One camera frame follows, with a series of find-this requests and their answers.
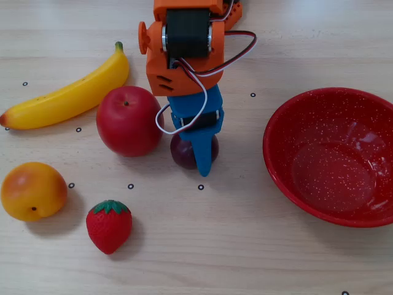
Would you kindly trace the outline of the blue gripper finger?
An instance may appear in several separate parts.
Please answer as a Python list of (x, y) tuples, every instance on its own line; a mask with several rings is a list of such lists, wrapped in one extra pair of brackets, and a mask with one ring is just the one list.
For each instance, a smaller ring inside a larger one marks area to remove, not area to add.
[(216, 134), (220, 130), (202, 128), (173, 135), (171, 138), (171, 155), (176, 164), (187, 170), (198, 170), (206, 177), (211, 171), (212, 163), (219, 153)]

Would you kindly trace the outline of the blue gripper body black servo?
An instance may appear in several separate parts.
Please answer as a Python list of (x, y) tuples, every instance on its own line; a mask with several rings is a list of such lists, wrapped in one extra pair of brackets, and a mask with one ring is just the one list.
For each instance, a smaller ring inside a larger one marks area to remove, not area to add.
[[(208, 89), (206, 93), (208, 95), (206, 106), (196, 122), (190, 127), (190, 130), (199, 130), (202, 128), (220, 130), (222, 128), (224, 111), (219, 86), (216, 84)], [(169, 96), (168, 102), (175, 128), (179, 129), (191, 123), (202, 108), (204, 101), (204, 92), (184, 96)]]

